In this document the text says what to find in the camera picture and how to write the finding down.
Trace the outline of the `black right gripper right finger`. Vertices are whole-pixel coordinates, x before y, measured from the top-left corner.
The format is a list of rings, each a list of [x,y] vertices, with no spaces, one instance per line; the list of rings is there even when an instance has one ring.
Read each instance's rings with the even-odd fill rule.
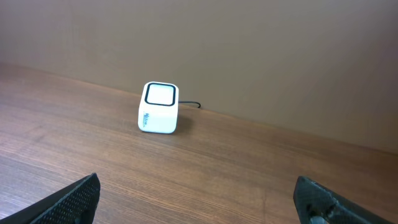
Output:
[[[300,223],[392,224],[305,176],[298,177],[293,199]]]

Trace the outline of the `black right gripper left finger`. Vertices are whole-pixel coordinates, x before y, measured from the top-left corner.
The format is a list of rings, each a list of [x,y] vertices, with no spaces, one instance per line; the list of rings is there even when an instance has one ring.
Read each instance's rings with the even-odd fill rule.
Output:
[[[1,224],[92,224],[101,184],[95,173],[1,220]]]

